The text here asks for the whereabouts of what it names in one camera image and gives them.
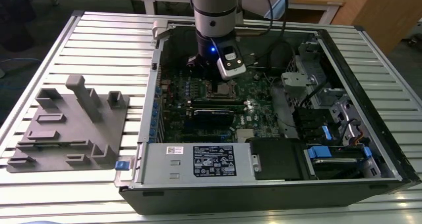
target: power supply label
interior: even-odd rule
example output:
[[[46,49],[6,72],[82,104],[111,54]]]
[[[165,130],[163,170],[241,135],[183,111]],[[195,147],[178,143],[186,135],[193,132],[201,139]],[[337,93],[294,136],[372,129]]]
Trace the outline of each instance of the power supply label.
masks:
[[[237,176],[233,146],[194,146],[197,177]]]

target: motherboard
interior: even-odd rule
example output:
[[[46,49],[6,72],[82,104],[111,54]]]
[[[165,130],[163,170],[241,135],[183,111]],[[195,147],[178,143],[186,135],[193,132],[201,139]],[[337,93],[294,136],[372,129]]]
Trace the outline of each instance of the motherboard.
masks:
[[[162,75],[165,142],[245,142],[280,137],[266,74],[250,70],[230,81]]]

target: gray floor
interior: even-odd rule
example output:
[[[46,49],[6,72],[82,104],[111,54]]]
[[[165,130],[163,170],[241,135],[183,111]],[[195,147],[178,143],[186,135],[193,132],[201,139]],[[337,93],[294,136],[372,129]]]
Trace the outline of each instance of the gray floor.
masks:
[[[59,6],[52,6],[50,0],[32,1],[38,19],[28,23],[27,27],[36,45],[20,53],[11,53],[0,46],[0,61],[3,58],[15,57],[31,57],[43,60],[74,10],[118,13],[134,13],[134,10],[137,13],[143,13],[145,10],[142,2],[135,2],[135,5],[133,5],[129,0],[59,0],[59,2]],[[179,5],[159,3],[158,13],[193,15],[187,3]],[[417,94],[422,97],[422,52],[409,48],[406,43],[402,42],[390,53],[389,58]],[[0,64],[0,68],[7,72],[7,76],[0,79],[0,125],[38,67],[39,64],[34,61],[11,61]]]

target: gray plastic block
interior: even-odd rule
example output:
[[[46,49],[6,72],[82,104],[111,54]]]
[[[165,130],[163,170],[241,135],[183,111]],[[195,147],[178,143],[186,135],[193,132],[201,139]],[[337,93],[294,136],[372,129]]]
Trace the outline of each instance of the gray plastic block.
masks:
[[[89,88],[87,90],[89,90],[89,93],[90,93],[90,97],[91,97],[91,99],[94,101],[94,104],[97,105],[97,107],[101,107],[102,101],[101,101],[101,98],[99,98],[99,95],[98,95],[95,89],[94,88]]]
[[[44,109],[58,109],[54,100],[62,99],[56,89],[43,89],[36,97],[36,101]]]
[[[39,123],[63,123],[66,121],[65,114],[42,114],[35,119]]]
[[[111,150],[109,145],[106,145],[105,150],[94,145],[91,157],[99,164],[109,164],[117,161],[117,153]]]
[[[93,142],[90,140],[87,141],[73,141],[70,146],[75,149],[75,150],[93,150]]]
[[[61,134],[56,130],[50,131],[30,131],[27,138],[30,140],[46,140],[46,139],[58,139]]]
[[[14,168],[31,168],[36,164],[36,160],[27,155],[12,157],[7,163]]]
[[[66,158],[66,162],[71,166],[82,166],[91,163],[90,158],[86,156],[86,154],[67,154]]]
[[[95,99],[93,99],[90,96],[90,92],[95,95],[97,92],[94,89],[91,89],[91,91],[87,90],[85,77],[81,75],[69,76],[66,87],[74,91],[81,107],[86,110],[93,122],[101,122],[103,120],[102,114],[98,110]]]
[[[119,91],[109,92],[107,102],[111,109],[123,109],[126,107],[125,98]]]
[[[81,99],[85,95],[61,95],[55,89],[40,91],[39,97],[50,99],[56,108],[39,107],[8,162],[11,173],[114,168],[130,98],[118,91],[113,96],[98,95],[94,89],[85,89],[83,81],[83,77],[74,77],[70,87],[89,99]],[[99,112],[101,121],[93,121],[87,112],[93,110],[82,107],[86,102]]]

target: aluminum table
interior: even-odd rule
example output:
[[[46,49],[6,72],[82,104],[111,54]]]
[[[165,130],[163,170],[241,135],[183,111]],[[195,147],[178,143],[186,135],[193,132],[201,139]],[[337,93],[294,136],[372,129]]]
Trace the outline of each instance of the aluminum table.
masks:
[[[121,156],[137,153],[147,78],[158,19],[194,21],[191,17],[85,12],[75,14],[0,129],[0,223],[418,223],[422,220],[422,185],[372,197],[345,208],[259,211],[207,215],[142,216],[114,186],[115,170],[11,174],[6,170],[16,142],[34,117],[40,88],[65,86],[71,74],[83,74],[97,92],[119,90],[131,96]],[[246,20],[246,24],[265,25]],[[422,173],[422,101],[410,89],[365,31],[350,26],[324,27],[337,43],[356,76],[393,132],[417,172]],[[123,172],[121,179],[131,179]]]

